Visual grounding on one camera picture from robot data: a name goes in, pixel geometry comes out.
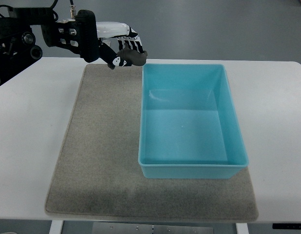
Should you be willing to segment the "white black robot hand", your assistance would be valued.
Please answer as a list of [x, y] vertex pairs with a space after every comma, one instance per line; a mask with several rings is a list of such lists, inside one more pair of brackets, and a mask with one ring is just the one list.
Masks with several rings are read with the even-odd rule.
[[97, 37], [99, 39], [99, 55], [105, 61], [110, 69], [115, 67], [132, 66], [117, 55], [108, 44], [108, 39], [117, 39], [119, 51], [124, 48], [136, 50], [139, 53], [145, 51], [142, 46], [140, 36], [131, 27], [121, 22], [97, 22]]

